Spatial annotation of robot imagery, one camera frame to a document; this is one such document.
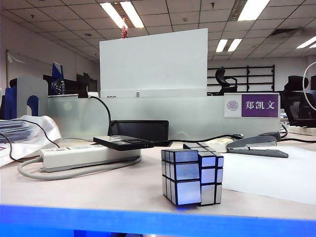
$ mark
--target black office chair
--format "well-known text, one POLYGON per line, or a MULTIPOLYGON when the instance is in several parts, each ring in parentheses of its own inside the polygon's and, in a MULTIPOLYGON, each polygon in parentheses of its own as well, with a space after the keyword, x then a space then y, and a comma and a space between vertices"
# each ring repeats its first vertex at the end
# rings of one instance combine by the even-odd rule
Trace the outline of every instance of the black office chair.
MULTIPOLYGON (((289 76, 284 91, 280 92, 281 107, 292 126, 316 127, 316 111, 306 101, 302 85, 303 77, 289 76)), ((308 79, 304 79, 304 87, 308 86, 308 79)), ((310 103, 316 106, 316 90, 306 90, 310 103)))
POLYGON ((225 69, 220 68, 215 73, 215 78, 217 82, 222 86, 222 89, 219 91, 218 95, 224 95, 224 93, 234 93, 237 92, 237 79, 232 76, 225 76, 225 69), (235 85, 231 86, 226 79, 233 79, 235 85))

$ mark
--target stapler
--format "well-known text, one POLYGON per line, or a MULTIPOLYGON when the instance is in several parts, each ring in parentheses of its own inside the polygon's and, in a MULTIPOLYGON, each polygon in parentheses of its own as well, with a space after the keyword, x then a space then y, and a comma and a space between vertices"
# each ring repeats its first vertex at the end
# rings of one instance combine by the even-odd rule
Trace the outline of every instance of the stapler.
POLYGON ((242 138, 227 145, 228 153, 237 153, 253 156, 288 158, 288 154, 280 150, 258 150, 251 147, 276 146, 280 140, 278 132, 263 133, 255 137, 242 138))

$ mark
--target white cable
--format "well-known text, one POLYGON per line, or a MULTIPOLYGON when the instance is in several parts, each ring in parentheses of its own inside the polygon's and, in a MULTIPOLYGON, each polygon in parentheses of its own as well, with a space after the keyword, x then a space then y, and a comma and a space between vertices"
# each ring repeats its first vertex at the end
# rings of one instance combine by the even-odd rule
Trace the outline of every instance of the white cable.
POLYGON ((314 65, 315 63, 316 63, 316 62, 311 63, 311 64, 306 68, 306 70, 305 70, 305 72, 304 72, 304 75, 303 75, 303 92, 304 92, 305 99, 306 99, 307 103, 310 105, 310 107, 311 107, 313 110, 316 111, 316 108, 310 103, 310 101, 309 101, 308 98, 307 98, 307 94, 306 94, 306 91, 305 91, 305 85, 304 85, 306 72, 307 72, 308 68, 310 68, 310 66, 314 65))
POLYGON ((50 176, 50 175, 47 176, 47 175, 42 175, 42 174, 32 174, 32 173, 29 173, 23 169, 23 167, 28 165, 28 164, 42 162, 42 158, 38 157, 38 158, 35 158, 32 160, 28 160, 24 163, 21 163, 18 166, 18 171, 23 176, 26 176, 26 177, 31 178, 31 179, 38 179, 38 180, 44 180, 44 181, 60 180, 60 179, 70 179, 70 178, 74 178, 74 177, 77 177, 80 175, 90 174, 90 173, 104 171, 104 170, 118 169, 118 168, 122 168, 122 167, 136 164, 136 163, 140 162, 141 160, 142 160, 142 158, 139 157, 139 158, 132 160, 132 161, 124 161, 124 162, 116 162, 116 163, 110 163, 110 164, 105 164, 105 165, 98 165, 98 166, 94 167, 92 170, 88 170, 88 171, 85 170, 85 171, 79 171, 79 172, 71 173, 71 174, 61 174, 61 175, 53 175, 53 176, 50 176))

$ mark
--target ceiling light panel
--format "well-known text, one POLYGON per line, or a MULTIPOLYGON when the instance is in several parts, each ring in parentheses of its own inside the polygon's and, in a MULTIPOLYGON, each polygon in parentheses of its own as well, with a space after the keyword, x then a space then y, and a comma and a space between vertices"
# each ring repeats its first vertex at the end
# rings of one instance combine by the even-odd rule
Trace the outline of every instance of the ceiling light panel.
POLYGON ((308 41, 306 41, 305 43, 302 43, 300 46, 298 46, 297 48, 305 48, 306 46, 314 43, 316 41, 316 36, 309 39, 308 41))
POLYGON ((126 14, 128 15, 129 19, 132 21, 133 25, 136 28, 143 28, 144 27, 143 22, 140 19, 139 15, 137 14, 132 3, 130 1, 122 1, 120 4, 123 7, 126 14))
POLYGON ((106 13, 111 17, 111 19, 115 22, 115 24, 119 28, 123 28, 125 26, 126 28, 127 25, 124 23, 123 19, 120 17, 118 12, 114 9, 114 7, 109 3, 100 3, 101 7, 106 11, 106 13))
POLYGON ((238 47, 241 41, 242 39, 234 39, 234 41, 232 42, 231 46, 228 49, 228 52, 235 51, 235 49, 238 47))
POLYGON ((248 0, 238 18, 239 21, 256 20, 270 0, 248 0))
POLYGON ((223 52, 228 39, 221 39, 217 45, 216 52, 223 52))

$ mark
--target frosted glass partition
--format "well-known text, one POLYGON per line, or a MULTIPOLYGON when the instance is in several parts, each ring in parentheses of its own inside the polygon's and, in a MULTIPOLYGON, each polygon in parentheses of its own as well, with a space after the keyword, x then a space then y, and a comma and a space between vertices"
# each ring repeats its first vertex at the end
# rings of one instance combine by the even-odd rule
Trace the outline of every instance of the frosted glass partition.
MULTIPOLYGON (((112 120, 163 119, 169 121, 170 139, 204 139, 220 134, 255 136, 279 131, 280 118, 224 118, 224 97, 116 98, 102 100, 112 120)), ((63 137, 92 138, 106 135, 108 115, 96 99, 48 99, 48 115, 63 137)))

